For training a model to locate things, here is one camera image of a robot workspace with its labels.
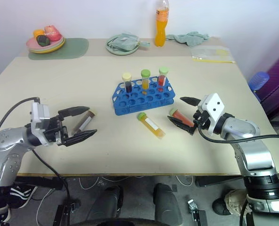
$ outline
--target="pink plate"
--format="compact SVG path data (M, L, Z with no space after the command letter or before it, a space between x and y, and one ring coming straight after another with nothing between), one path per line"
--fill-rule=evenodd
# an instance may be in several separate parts
M58 41L51 41L49 46L40 46L37 40L34 37L32 37L29 41L26 42L26 46L28 48L31 48L32 50L44 50L44 49L50 49L54 46L57 46L62 41L63 41L63 36L61 36L60 40Z

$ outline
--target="beige tabletop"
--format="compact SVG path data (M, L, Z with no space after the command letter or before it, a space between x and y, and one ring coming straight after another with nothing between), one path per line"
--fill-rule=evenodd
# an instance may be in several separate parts
M168 119L173 107L192 119L197 107L180 97L202 98L217 92L225 111L240 119L254 121L261 134L274 134L261 105L250 91L237 64L195 62L189 47L167 41L163 48L151 45L130 56L115 56L106 51L106 40L89 40L85 56L65 60L30 60L23 51L0 75L0 119L16 102L40 97L49 105L51 116L72 106L89 106L97 116L86 129L98 129L84 142L70 147L39 146L37 153L63 175L238 175L234 151L229 144L214 144L174 126ZM212 39L204 44L216 44ZM170 68L168 79L176 93L174 104L146 110L147 116L165 133L157 139L131 113L117 116L111 96L123 72L140 78L147 68L151 76L158 68ZM31 103L18 107L2 128L20 127L30 122ZM68 117L64 125L70 131L82 116ZM265 139L279 172L279 139ZM47 175L47 169L33 153L23 157L20 175Z

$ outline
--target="blue container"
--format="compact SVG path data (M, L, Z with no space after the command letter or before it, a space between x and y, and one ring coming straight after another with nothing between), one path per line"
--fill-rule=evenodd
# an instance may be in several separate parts
M261 89L265 83L270 79L270 76L266 72L257 72L252 79L248 82L248 86L252 91Z
M124 83L119 83L112 95L112 102L116 115L140 112L143 110L171 105L174 103L175 93L168 79L164 86L159 86L157 76L150 77L148 90L143 90L141 79L132 81L132 92L126 93Z

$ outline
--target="cable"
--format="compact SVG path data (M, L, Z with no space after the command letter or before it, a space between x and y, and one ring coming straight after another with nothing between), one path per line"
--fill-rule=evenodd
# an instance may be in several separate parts
M193 176L191 176L191 183L189 185L186 185L184 183L181 182L181 180L179 180L178 176L176 175L177 180L179 181L179 183L181 183L182 185L186 186L186 187L190 187L193 184Z
M40 103L39 97L31 97L31 98L27 98L27 99L24 99L24 100L19 101L19 102L16 103L14 106L12 106L12 107L7 111L7 113L3 116L3 118L2 118L1 121L0 121L0 128L1 128L2 124L4 123L4 121L6 120L6 118L9 116L9 114L11 114L11 112L12 112L16 107L18 107L18 106L21 105L22 103L27 102L27 101L30 101L30 100L33 100L34 102Z
M102 177L104 180L106 180L106 181L110 181L110 182L120 182L120 181L123 181L123 180L125 180L125 179L128 179L128 178L130 178L130 177L125 177L125 178L123 178L123 179L121 179L121 180L109 180L109 179L107 179L107 178L104 178L104 177Z
M49 195L46 196L46 198L49 197L49 196L51 196L54 192L55 192L55 190L53 190L51 193L49 193ZM41 201L42 199L34 199L33 197L31 197L31 200L34 200L34 201Z
M266 138L279 138L278 134L270 134L270 135L262 135L262 136L255 136L250 138L244 138L244 139L237 139L237 140L213 140L211 138L208 138L201 130L201 125L198 125L198 131L200 135L206 139L207 141L213 142L213 143L220 143L220 144L235 144L235 143L241 143L251 140L259 140L259 139L266 139Z
M39 209L40 209L40 207L41 207L41 205L42 205L42 203L43 203L43 200L44 200L45 198L48 197L48 194L49 194L49 192L50 192L51 190L53 190L53 189L50 189L50 190L45 194L45 196L42 198L42 200L41 200L41 202L40 202L40 204L39 204L39 207L38 207L38 209L37 209L37 213L36 213L36 222L37 222L37 226L40 226L39 221L38 221Z
M36 155L36 157L47 167L49 168L51 171L54 172L54 174L56 174L56 176L63 182L63 185L65 187L66 193L67 193L67 226L69 226L70 224L70 193L69 193L69 189L68 189L68 184L67 182L60 176L60 174L54 169L52 168L50 165L48 165L36 152L35 150L32 150L32 152L34 153L34 155Z
M94 184L93 184L92 186L90 186L90 187L83 187L80 178L79 178L79 183L80 183L80 186L81 186L81 188L82 188L83 190L89 190L89 189L93 188L93 187L97 184L98 179L99 179L99 177L97 178L96 182L94 182Z
M241 213L240 213L239 226L243 225L243 216L244 216L244 212L245 212L246 206L247 206L247 199L245 199L245 202L244 202L244 204L242 206L242 210L241 210Z

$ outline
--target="light blue towel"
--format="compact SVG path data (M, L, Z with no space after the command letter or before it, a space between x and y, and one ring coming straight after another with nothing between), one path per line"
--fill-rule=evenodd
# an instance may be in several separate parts
M190 32L188 34L180 34L180 35L174 35L174 34L168 34L166 36L167 40L175 40L179 43L186 43L188 46L196 46L204 41L209 39L208 34L199 34L198 32Z

